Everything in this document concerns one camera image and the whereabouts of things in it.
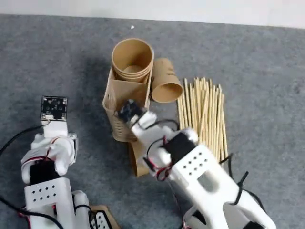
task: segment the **black circuit board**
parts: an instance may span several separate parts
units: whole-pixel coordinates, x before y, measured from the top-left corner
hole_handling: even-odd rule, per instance
[[[43,96],[40,119],[42,121],[66,121],[67,104],[67,97]]]

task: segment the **gray carpet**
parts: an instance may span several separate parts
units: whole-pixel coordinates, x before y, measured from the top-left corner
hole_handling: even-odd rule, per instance
[[[305,228],[305,31],[222,24],[0,16],[0,145],[39,125],[42,95],[69,97],[68,127],[80,139],[67,177],[90,203],[108,205],[123,229],[175,229],[179,214],[166,184],[136,178],[126,144],[113,140],[101,106],[120,40],[139,37],[168,57],[180,78],[205,76],[225,91],[228,145],[236,178],[263,201],[279,229]],[[175,104],[152,103],[176,118]],[[24,204],[20,159],[35,133],[0,160],[0,194]],[[189,205],[182,200],[183,209]],[[0,228],[26,228],[0,204]]]

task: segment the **black cable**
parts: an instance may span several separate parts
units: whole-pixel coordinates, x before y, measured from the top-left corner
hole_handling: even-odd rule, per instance
[[[233,154],[230,154],[228,157],[226,157],[224,160],[222,160],[221,162],[219,162],[219,164],[221,165],[222,163],[228,161],[228,170],[229,170],[229,176],[234,180],[233,178],[233,172],[232,172],[232,157]]]
[[[21,135],[27,133],[27,132],[30,132],[30,131],[33,131],[33,130],[37,130],[39,128],[42,128],[46,125],[48,125],[50,122],[48,122],[47,124],[44,124],[44,125],[39,125],[39,126],[35,126],[35,127],[31,127],[31,128],[28,128],[28,129],[25,129],[21,132],[19,132],[18,134],[16,134],[14,137],[12,137],[1,149],[0,149],[0,156],[3,154],[4,150],[6,150],[7,147],[10,146],[10,144],[12,144],[13,141],[15,141],[18,137],[20,137]]]
[[[157,140],[155,140],[155,141],[153,141],[153,142],[151,143],[151,145],[148,147],[148,149],[147,149],[147,151],[146,151],[146,157],[148,157],[149,150],[151,149],[151,147],[153,146],[153,144],[155,144],[155,143],[157,143],[157,142],[159,142],[159,141],[161,141],[161,140],[163,140],[163,137],[162,137],[162,138],[159,138],[159,139],[157,139]]]
[[[233,156],[233,154],[230,154],[227,158],[225,158],[224,160],[222,160],[219,163],[222,164],[222,163],[228,161],[229,176],[234,180],[233,173],[232,173],[232,156]],[[263,206],[263,203],[260,200],[260,198],[255,193],[253,193],[253,192],[243,188],[244,180],[246,179],[248,174],[249,174],[249,172],[246,171],[245,174],[243,175],[242,179],[237,183],[237,185],[239,186],[239,191],[238,191],[238,194],[237,194],[235,202],[233,204],[231,204],[231,205],[237,205],[238,204],[239,199],[240,199],[240,197],[242,195],[242,191],[244,190],[244,191],[248,192],[256,200],[256,202],[263,209],[263,211],[266,212],[266,210],[265,210],[265,208]]]
[[[89,212],[90,212],[89,225],[90,225],[90,228],[93,229],[93,225],[91,223],[91,215],[94,215],[94,212],[92,211],[91,207],[88,206],[88,205],[85,205],[85,204],[80,204],[80,205],[76,206],[74,208],[74,210],[76,211],[78,208],[87,208],[87,209],[89,209]],[[95,228],[98,229],[96,216],[94,216],[94,222],[95,222]]]
[[[176,125],[176,127],[177,127],[176,131],[180,130],[179,123],[176,120],[174,120],[174,119],[163,119],[163,120],[156,121],[153,124],[149,125],[148,127],[144,128],[144,130],[152,128],[153,126],[158,125],[160,123],[174,123]]]
[[[264,212],[266,212],[266,210],[265,210],[265,208],[264,208],[264,206],[263,206],[262,201],[260,200],[260,198],[259,198],[256,194],[254,194],[253,192],[250,192],[250,191],[247,190],[247,189],[243,189],[243,190],[245,190],[246,192],[248,192],[248,193],[258,202],[258,204],[259,204],[259,206],[262,208],[262,210],[264,210]]]
[[[42,213],[38,213],[38,212],[31,212],[31,211],[27,211],[27,210],[23,210],[23,209],[19,209],[18,207],[14,206],[13,204],[11,204],[10,202],[8,202],[7,200],[5,200],[1,195],[0,195],[0,201],[2,203],[4,203],[6,206],[8,206],[9,208],[15,210],[16,212],[19,212],[23,215],[26,216],[39,216],[39,217],[44,217],[50,221],[52,221],[53,223],[56,224],[56,226],[58,226],[59,229],[63,229],[63,226],[57,221],[57,219],[46,215],[46,214],[42,214]]]

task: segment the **paper cup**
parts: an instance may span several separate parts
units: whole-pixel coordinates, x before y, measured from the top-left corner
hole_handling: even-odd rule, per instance
[[[152,98],[159,103],[177,100],[183,92],[172,63],[165,58],[154,62],[152,69]]]
[[[112,65],[119,78],[140,82],[152,69],[153,49],[140,39],[123,40],[112,51]]]

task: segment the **white robotic arm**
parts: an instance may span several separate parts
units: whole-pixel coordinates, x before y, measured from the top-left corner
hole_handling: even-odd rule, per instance
[[[211,151],[197,145],[198,135],[194,130],[161,127],[156,114],[139,108],[132,100],[126,102],[118,116],[145,146],[141,161],[150,173],[158,176],[165,170],[168,178],[194,204],[185,214],[191,228],[276,229],[274,222],[223,170]],[[194,216],[196,212],[203,220]]]
[[[31,149],[21,160],[27,211],[49,215],[64,229],[90,229],[89,205],[82,191],[71,191],[62,177],[76,160],[78,140],[68,133],[67,98],[44,96],[41,103],[43,134],[36,134]],[[57,229],[46,218],[30,216],[31,229]]]

